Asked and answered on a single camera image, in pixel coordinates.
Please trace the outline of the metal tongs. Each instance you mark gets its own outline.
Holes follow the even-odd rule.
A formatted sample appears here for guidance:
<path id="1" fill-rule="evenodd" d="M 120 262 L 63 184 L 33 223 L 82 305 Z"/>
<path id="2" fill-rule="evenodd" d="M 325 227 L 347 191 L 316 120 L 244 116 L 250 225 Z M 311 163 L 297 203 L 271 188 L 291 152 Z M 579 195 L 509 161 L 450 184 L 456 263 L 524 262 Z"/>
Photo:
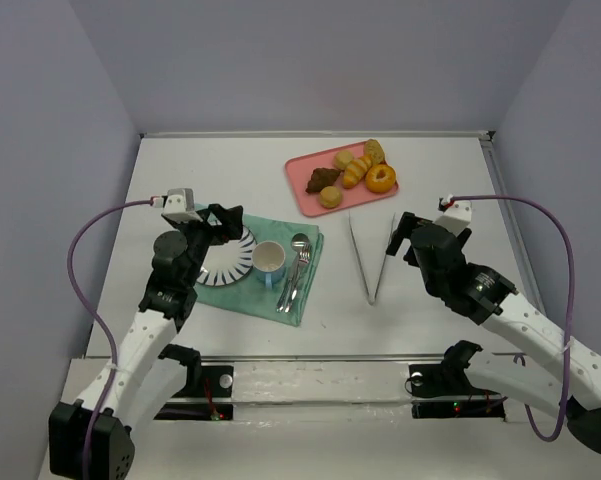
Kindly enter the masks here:
<path id="1" fill-rule="evenodd" d="M 351 214 L 347 217 L 354 262 L 364 297 L 371 306 L 379 297 L 387 260 L 386 249 L 396 224 L 395 214 L 381 219 Z"/>

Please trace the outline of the round muffin front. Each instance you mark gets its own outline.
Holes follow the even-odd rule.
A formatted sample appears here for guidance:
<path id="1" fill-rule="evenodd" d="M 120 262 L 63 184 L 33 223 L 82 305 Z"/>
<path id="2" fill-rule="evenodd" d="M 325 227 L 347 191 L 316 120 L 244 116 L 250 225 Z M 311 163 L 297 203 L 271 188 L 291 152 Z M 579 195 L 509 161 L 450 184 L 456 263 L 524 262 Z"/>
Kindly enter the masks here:
<path id="1" fill-rule="evenodd" d="M 326 209 L 334 209 L 338 207 L 343 200 L 342 191 L 336 186 L 326 186 L 324 187 L 318 197 L 318 201 L 321 206 Z"/>

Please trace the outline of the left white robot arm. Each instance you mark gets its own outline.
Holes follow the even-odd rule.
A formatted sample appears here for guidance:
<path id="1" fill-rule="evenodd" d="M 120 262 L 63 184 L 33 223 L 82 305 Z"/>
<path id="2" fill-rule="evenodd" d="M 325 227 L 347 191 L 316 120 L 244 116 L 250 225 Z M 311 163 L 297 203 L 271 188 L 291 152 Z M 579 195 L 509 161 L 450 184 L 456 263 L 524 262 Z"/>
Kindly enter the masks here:
<path id="1" fill-rule="evenodd" d="M 243 208 L 195 207 L 189 190 L 153 196 L 170 230 L 156 238 L 152 271 L 138 310 L 116 341 L 97 310 L 83 306 L 105 334 L 110 360 L 71 403 L 48 420 L 49 470 L 66 479 L 124 479 L 136 442 L 167 401 L 201 375 L 200 353 L 174 344 L 197 300 L 195 284 L 209 249 L 243 234 Z"/>

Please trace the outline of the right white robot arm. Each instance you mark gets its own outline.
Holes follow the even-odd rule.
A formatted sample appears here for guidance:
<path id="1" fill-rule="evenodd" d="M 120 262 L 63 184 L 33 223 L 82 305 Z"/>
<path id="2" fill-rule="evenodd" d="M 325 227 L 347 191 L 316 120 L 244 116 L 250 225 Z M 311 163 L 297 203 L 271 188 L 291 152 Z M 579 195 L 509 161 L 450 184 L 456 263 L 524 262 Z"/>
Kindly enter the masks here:
<path id="1" fill-rule="evenodd" d="M 429 295 L 507 340 L 535 365 L 512 363 L 461 340 L 440 363 L 411 368 L 413 396 L 498 393 L 554 417 L 601 455 L 601 355 L 566 336 L 496 270 L 466 261 L 469 222 L 450 213 L 430 221 L 405 212 L 386 252 L 394 256 L 409 241 L 404 259 L 420 270 Z"/>

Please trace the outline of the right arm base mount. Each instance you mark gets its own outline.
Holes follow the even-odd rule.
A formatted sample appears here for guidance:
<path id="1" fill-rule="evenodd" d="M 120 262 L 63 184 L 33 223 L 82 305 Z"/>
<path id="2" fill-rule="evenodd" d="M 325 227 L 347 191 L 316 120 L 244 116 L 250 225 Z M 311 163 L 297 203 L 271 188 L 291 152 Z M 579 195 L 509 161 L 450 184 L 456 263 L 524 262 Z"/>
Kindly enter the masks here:
<path id="1" fill-rule="evenodd" d="M 404 389 L 417 420 L 506 418 L 503 396 L 471 386 L 463 374 L 446 377 L 441 364 L 411 364 Z"/>

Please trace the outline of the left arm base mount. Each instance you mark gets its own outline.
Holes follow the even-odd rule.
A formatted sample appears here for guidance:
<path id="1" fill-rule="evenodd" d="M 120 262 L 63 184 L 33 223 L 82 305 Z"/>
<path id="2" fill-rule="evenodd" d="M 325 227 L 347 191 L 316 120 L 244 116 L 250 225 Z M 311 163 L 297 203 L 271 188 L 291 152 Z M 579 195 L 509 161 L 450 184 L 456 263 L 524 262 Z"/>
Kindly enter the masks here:
<path id="1" fill-rule="evenodd" d="M 188 380 L 159 410 L 155 420 L 231 421 L 234 367 L 209 364 L 201 367 L 197 381 Z"/>

